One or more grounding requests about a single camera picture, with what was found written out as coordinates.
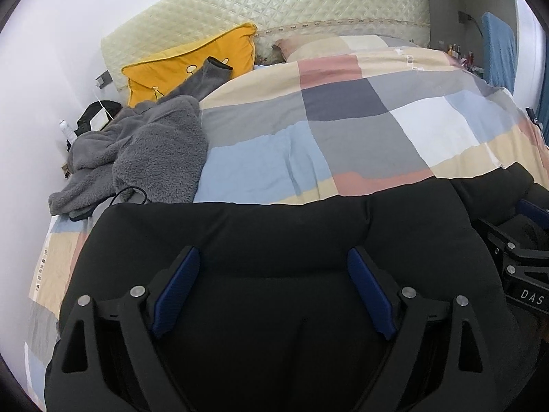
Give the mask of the blue curtain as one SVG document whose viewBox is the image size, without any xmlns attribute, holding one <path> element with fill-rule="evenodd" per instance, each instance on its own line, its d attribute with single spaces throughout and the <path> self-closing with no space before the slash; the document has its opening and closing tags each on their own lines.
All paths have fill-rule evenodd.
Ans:
<svg viewBox="0 0 549 412">
<path fill-rule="evenodd" d="M 549 92 L 544 88 L 541 94 L 538 119 L 542 124 L 542 135 L 546 144 L 549 144 Z"/>
</svg>

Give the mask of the bottles on right shelf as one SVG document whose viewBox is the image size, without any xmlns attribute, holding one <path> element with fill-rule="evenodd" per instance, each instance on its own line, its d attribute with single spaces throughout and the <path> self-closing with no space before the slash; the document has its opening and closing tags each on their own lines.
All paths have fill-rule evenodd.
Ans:
<svg viewBox="0 0 549 412">
<path fill-rule="evenodd" d="M 451 60 L 464 68 L 468 72 L 472 72 L 477 76 L 484 76 L 484 69 L 476 65 L 475 56 L 472 51 L 462 52 L 458 44 L 446 44 L 443 41 L 438 42 L 438 48 L 443 50 Z"/>
</svg>

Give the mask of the cream quilted headboard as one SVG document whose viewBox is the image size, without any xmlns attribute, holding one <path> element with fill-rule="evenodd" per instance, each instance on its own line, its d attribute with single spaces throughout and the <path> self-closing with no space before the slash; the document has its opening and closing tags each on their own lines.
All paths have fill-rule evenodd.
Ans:
<svg viewBox="0 0 549 412">
<path fill-rule="evenodd" d="M 273 60 L 273 43 L 292 34 L 381 34 L 422 47 L 431 36 L 429 0 L 161 0 L 102 38 L 103 60 L 125 91 L 124 66 L 245 22 L 257 27 L 261 61 Z"/>
</svg>

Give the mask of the pink beige pillow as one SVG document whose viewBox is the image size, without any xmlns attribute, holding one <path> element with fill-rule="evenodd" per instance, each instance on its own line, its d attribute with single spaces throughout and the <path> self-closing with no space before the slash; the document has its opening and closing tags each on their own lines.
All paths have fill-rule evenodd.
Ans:
<svg viewBox="0 0 549 412">
<path fill-rule="evenodd" d="M 406 40 L 376 34 L 297 34 L 277 40 L 274 46 L 280 50 L 285 62 L 344 55 L 387 47 L 416 47 L 415 44 Z"/>
</svg>

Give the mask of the black puffer jacket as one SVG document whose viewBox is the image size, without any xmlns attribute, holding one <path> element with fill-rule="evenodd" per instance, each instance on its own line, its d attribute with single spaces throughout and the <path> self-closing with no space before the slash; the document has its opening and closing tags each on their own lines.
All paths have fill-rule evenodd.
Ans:
<svg viewBox="0 0 549 412">
<path fill-rule="evenodd" d="M 426 299 L 472 303 L 497 389 L 495 411 L 548 407 L 548 315 L 507 299 L 476 221 L 548 252 L 548 227 L 516 212 L 548 210 L 548 191 L 519 164 L 466 179 L 429 179 L 303 206 L 117 204 L 93 227 L 60 309 L 148 285 L 183 248 L 200 269 L 174 328 L 154 345 L 183 411 L 363 411 L 389 353 L 348 273 L 364 248 Z M 117 333 L 103 324 L 107 383 L 121 395 Z"/>
</svg>

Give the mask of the yellow pillow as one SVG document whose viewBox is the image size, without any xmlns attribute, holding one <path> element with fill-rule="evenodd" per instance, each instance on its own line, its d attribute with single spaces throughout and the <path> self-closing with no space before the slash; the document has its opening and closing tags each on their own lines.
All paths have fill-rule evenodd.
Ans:
<svg viewBox="0 0 549 412">
<path fill-rule="evenodd" d="M 156 101 L 198 73 L 214 58 L 232 70 L 231 78 L 250 72 L 255 62 L 257 26 L 243 23 L 206 40 L 179 45 L 122 67 L 128 79 L 128 104 Z"/>
</svg>

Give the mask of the patchwork checked duvet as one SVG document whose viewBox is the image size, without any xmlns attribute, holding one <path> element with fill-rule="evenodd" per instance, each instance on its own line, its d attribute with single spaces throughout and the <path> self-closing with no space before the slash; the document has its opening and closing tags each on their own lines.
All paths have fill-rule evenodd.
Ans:
<svg viewBox="0 0 549 412">
<path fill-rule="evenodd" d="M 506 88 L 445 52 L 387 47 L 284 62 L 202 100 L 208 140 L 195 202 L 302 205 L 519 163 L 548 181 L 540 130 Z M 54 216 L 34 271 L 27 391 L 43 405 L 61 301 L 92 219 Z"/>
</svg>

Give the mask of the wall socket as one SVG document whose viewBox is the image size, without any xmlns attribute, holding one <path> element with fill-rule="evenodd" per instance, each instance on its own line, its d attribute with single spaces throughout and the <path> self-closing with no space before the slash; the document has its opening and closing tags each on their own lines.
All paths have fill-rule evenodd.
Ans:
<svg viewBox="0 0 549 412">
<path fill-rule="evenodd" d="M 102 89 L 110 85 L 111 82 L 113 82 L 113 79 L 111 77 L 111 74 L 108 71 L 105 71 L 95 79 L 95 82 L 96 87 L 98 89 Z"/>
</svg>

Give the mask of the clear water bottle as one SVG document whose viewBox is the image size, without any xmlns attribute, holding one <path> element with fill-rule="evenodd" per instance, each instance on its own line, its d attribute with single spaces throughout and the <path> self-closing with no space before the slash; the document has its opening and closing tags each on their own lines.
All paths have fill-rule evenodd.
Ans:
<svg viewBox="0 0 549 412">
<path fill-rule="evenodd" d="M 63 136 L 67 140 L 67 143 L 69 143 L 70 145 L 73 145 L 77 139 L 76 132 L 73 130 L 73 128 L 69 125 L 69 123 L 66 120 L 60 120 L 59 126 L 60 126 L 61 132 L 63 133 Z"/>
</svg>

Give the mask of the blue towel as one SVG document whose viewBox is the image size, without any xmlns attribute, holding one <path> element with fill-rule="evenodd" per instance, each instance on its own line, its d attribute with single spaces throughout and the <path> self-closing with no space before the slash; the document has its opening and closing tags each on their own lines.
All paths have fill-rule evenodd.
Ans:
<svg viewBox="0 0 549 412">
<path fill-rule="evenodd" d="M 483 29 L 484 79 L 489 85 L 515 92 L 516 41 L 511 27 L 503 20 L 485 12 Z"/>
</svg>

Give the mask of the black bag on nightstand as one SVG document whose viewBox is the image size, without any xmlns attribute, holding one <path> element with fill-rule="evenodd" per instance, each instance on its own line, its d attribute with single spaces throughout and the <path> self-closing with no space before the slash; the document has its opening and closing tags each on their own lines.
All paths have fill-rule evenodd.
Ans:
<svg viewBox="0 0 549 412">
<path fill-rule="evenodd" d="M 120 112 L 122 105 L 116 101 L 95 101 L 77 120 L 75 133 L 80 136 L 89 131 L 101 131 Z"/>
</svg>

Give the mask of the grey fleece garment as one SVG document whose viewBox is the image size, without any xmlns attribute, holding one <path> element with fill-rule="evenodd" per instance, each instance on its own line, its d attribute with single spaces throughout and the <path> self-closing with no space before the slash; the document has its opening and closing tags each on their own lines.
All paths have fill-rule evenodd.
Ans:
<svg viewBox="0 0 549 412">
<path fill-rule="evenodd" d="M 152 203 L 191 203 L 208 155 L 199 103 L 232 71 L 209 57 L 158 101 L 127 106 L 105 129 L 79 136 L 67 157 L 71 177 L 48 198 L 51 215 L 79 220 L 105 200 L 134 192 Z"/>
</svg>

